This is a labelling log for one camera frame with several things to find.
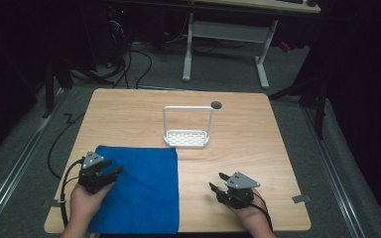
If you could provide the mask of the white-legged desk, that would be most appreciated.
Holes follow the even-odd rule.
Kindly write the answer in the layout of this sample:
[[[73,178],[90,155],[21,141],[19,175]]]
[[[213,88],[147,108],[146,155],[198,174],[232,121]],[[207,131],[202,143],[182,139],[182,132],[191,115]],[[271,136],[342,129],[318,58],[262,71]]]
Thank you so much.
[[[187,51],[184,60],[183,81],[191,80],[192,41],[194,38],[226,40],[261,44],[263,49],[254,58],[260,85],[269,88],[264,60],[271,46],[280,18],[316,17],[321,8],[315,0],[118,0],[132,7],[160,8],[162,10],[183,10],[189,14]],[[254,23],[219,23],[214,20],[196,20],[195,13],[215,15],[236,15],[267,18],[266,26]]]

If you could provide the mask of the black tripod stand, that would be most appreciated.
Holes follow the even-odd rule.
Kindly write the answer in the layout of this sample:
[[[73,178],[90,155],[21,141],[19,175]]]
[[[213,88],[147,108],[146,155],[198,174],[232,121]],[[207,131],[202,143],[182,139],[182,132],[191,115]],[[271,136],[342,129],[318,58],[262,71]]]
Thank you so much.
[[[96,81],[101,84],[110,84],[110,81],[103,76],[99,76],[82,66],[79,66],[72,61],[64,58],[50,58],[46,65],[45,89],[46,89],[46,112],[45,118],[51,116],[56,110],[56,95],[55,95],[55,81],[57,81],[61,89],[71,90],[73,87],[73,79],[71,70],[78,71],[86,78]]]
[[[323,139],[322,125],[328,87],[328,78],[324,73],[325,67],[306,60],[291,86],[268,96],[270,100],[277,100],[286,95],[300,95],[299,105],[302,108],[314,106],[316,108],[314,128],[321,140]]]

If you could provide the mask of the blue cloth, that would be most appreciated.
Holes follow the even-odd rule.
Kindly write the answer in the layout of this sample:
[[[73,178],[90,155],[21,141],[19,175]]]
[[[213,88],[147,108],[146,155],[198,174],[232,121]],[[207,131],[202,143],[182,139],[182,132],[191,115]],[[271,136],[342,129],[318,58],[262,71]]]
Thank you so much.
[[[174,148],[99,146],[96,153],[123,172],[104,197],[88,231],[176,234],[180,226],[178,155]]]

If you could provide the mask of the person's right hand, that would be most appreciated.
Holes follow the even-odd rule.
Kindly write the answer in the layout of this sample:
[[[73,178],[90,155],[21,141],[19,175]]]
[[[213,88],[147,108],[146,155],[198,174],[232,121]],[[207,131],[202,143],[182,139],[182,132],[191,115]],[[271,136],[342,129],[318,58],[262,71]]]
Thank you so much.
[[[262,210],[266,210],[265,202],[257,189],[253,188],[252,192],[254,193],[252,205],[240,209],[229,207],[229,209],[238,217],[243,227],[248,231],[250,228],[254,227],[265,227],[270,229],[267,217],[262,212]]]

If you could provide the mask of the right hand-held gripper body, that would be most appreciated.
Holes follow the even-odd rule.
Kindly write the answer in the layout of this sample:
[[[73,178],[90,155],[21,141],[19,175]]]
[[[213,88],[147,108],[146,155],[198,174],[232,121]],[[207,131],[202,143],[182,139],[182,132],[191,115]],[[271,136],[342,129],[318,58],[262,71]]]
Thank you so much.
[[[217,195],[217,201],[236,209],[248,207],[254,199],[252,189],[260,186],[258,181],[241,172],[234,173],[224,184],[227,187],[226,195]]]

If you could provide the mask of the metal floor rail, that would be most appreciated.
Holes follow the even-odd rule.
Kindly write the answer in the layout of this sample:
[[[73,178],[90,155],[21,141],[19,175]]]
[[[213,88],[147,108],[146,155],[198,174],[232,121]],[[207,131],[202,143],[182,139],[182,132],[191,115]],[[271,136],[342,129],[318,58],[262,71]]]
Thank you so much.
[[[335,200],[338,204],[339,210],[347,225],[349,233],[352,238],[366,238],[364,230],[359,222],[357,214],[354,210],[351,199],[349,198],[345,187],[338,175],[338,172],[332,162],[330,153],[327,150],[325,142],[321,139],[316,132],[315,119],[312,111],[307,108],[302,108],[302,112],[307,123],[310,126],[310,131],[316,141],[320,157],[327,175],[328,182],[334,194]]]
[[[55,111],[69,94],[68,89],[56,92],[53,109],[47,109],[45,92],[40,102],[24,115],[0,146],[0,214],[30,164]]]

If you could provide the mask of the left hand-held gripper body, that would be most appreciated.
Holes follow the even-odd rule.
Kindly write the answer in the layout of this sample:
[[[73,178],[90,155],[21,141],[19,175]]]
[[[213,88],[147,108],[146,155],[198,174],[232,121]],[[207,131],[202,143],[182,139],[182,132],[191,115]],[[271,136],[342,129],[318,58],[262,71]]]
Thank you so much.
[[[88,151],[83,158],[79,172],[78,183],[82,185],[89,193],[97,193],[104,186],[109,185],[117,178],[108,178],[103,170],[98,168],[98,164],[107,161],[104,157]]]

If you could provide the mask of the white towel rack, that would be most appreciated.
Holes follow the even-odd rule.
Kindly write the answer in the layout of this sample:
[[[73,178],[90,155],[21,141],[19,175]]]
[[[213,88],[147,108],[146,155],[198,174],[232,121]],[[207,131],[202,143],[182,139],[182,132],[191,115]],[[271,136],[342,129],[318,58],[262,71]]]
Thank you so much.
[[[201,129],[169,129],[167,112],[169,110],[208,110],[209,117],[205,130]],[[214,109],[211,106],[170,105],[163,108],[164,141],[170,147],[203,148],[210,139],[210,126]]]

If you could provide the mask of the person's left hand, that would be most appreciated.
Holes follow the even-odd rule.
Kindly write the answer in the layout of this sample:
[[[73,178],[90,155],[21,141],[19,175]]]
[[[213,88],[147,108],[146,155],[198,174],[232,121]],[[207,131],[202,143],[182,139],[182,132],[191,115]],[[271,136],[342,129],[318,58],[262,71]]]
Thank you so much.
[[[104,186],[97,193],[89,193],[79,183],[74,187],[70,195],[70,223],[89,223],[96,212],[100,209],[101,203],[114,186],[114,182]]]

